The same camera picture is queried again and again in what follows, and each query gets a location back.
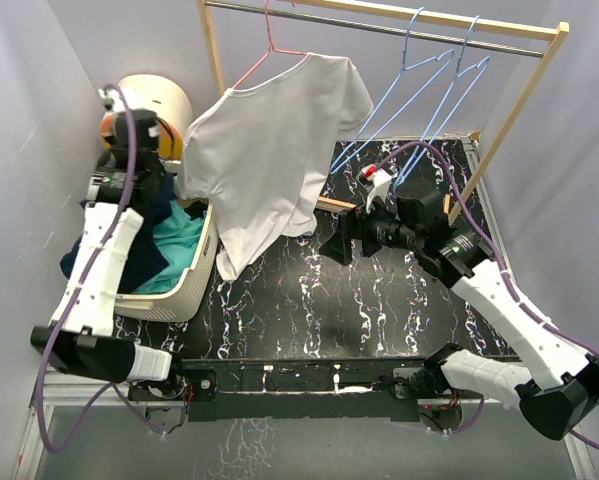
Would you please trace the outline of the teal t shirt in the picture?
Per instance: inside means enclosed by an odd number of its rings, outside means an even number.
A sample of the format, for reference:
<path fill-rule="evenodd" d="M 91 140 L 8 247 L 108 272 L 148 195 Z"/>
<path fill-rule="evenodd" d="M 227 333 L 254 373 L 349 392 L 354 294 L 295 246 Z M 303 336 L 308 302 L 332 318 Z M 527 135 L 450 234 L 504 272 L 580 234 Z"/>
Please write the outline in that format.
<path fill-rule="evenodd" d="M 192 264 L 205 224 L 205 214 L 191 218 L 176 200 L 170 202 L 170 208 L 170 216 L 153 230 L 154 244 L 166 265 L 157 267 L 157 272 L 131 290 L 131 294 L 157 295 L 170 292 Z"/>

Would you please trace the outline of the navy blue t shirt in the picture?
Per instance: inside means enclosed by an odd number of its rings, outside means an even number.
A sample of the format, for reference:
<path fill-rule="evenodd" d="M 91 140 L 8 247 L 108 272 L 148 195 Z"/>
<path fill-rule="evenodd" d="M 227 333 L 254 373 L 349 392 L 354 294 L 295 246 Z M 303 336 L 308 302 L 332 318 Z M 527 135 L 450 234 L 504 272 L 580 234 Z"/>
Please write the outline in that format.
<path fill-rule="evenodd" d="M 90 183 L 89 192 L 86 199 L 80 205 L 85 208 L 86 202 L 105 202 L 115 205 L 119 203 L 123 193 L 126 173 L 115 172 L 112 174 L 103 174 L 96 172 L 102 177 L 112 177 L 108 180 L 96 180 Z M 146 187 L 151 180 L 156 177 L 144 176 L 138 179 L 135 175 L 133 193 L 131 195 L 130 207 L 135 209 L 143 217 L 141 228 L 135 235 L 133 243 L 128 252 L 128 257 L 124 265 L 123 273 L 118 287 L 120 294 L 139 293 L 140 288 L 151 280 L 156 280 L 158 274 L 165 273 L 170 261 L 166 259 L 165 253 L 162 253 L 156 244 L 157 227 L 165 227 L 166 220 L 174 215 L 176 202 L 174 192 L 173 175 L 165 173 L 159 179 L 158 193 L 147 193 Z M 73 245 L 72 249 L 66 253 L 60 260 L 60 269 L 66 278 L 70 278 L 73 266 L 79 251 L 81 237 Z"/>

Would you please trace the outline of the light blue wire hanger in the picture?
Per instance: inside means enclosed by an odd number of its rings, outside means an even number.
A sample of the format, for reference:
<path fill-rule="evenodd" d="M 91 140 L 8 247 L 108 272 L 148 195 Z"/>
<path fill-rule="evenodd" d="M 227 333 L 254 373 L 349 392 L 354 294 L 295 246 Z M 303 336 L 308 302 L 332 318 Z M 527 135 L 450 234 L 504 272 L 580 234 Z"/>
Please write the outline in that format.
<path fill-rule="evenodd" d="M 420 141 L 434 140 L 442 133 L 449 120 L 453 117 L 459 106 L 463 103 L 469 92 L 473 89 L 474 85 L 488 69 L 490 63 L 489 55 L 485 55 L 478 62 L 472 63 L 470 65 L 464 62 L 468 41 L 475 32 L 476 24 L 479 19 L 479 15 L 475 16 L 470 27 L 468 28 L 468 31 L 462 42 L 459 57 L 455 64 L 454 74 L 439 104 L 428 121 L 428 124 L 420 135 Z"/>

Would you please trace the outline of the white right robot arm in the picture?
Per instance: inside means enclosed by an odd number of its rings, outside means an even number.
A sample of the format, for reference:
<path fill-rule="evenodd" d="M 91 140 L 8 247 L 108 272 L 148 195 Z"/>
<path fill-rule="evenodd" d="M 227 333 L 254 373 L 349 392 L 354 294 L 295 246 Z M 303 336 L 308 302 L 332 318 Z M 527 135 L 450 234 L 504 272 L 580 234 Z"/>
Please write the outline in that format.
<path fill-rule="evenodd" d="M 450 226 L 443 196 L 434 187 L 401 186 L 395 203 L 389 210 L 373 197 L 369 205 L 344 210 L 320 254 L 348 265 L 355 240 L 365 257 L 384 247 L 413 253 L 426 273 L 499 332 L 522 363 L 447 344 L 425 359 L 414 378 L 393 383 L 439 397 L 472 391 L 518 409 L 544 437 L 562 439 L 599 405 L 599 355 L 554 334 L 550 321 L 529 316 L 527 300 L 502 278 L 493 248 L 479 234 Z"/>

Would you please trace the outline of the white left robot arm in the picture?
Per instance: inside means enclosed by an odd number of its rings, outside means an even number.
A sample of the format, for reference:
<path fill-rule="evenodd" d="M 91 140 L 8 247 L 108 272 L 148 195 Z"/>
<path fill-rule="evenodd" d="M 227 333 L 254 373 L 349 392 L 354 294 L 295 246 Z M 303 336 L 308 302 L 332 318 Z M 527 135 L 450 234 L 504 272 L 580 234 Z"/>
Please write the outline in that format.
<path fill-rule="evenodd" d="M 42 356 L 39 385 L 53 368 L 105 382 L 150 381 L 165 399 L 184 390 L 186 376 L 171 365 L 170 354 L 112 334 L 123 270 L 165 178 L 159 134 L 153 111 L 113 116 L 112 145 L 89 180 L 83 232 L 65 292 L 49 324 L 30 335 Z"/>

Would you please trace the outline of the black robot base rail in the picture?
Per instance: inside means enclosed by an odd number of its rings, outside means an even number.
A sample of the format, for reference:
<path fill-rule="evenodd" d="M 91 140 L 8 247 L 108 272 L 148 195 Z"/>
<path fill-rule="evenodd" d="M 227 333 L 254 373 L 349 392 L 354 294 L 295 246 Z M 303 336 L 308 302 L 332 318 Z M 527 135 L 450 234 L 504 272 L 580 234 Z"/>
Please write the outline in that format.
<path fill-rule="evenodd" d="M 164 381 L 138 381 L 134 400 L 177 402 L 189 422 L 387 418 L 454 429 L 467 392 L 438 391 L 420 358 L 182 360 Z"/>

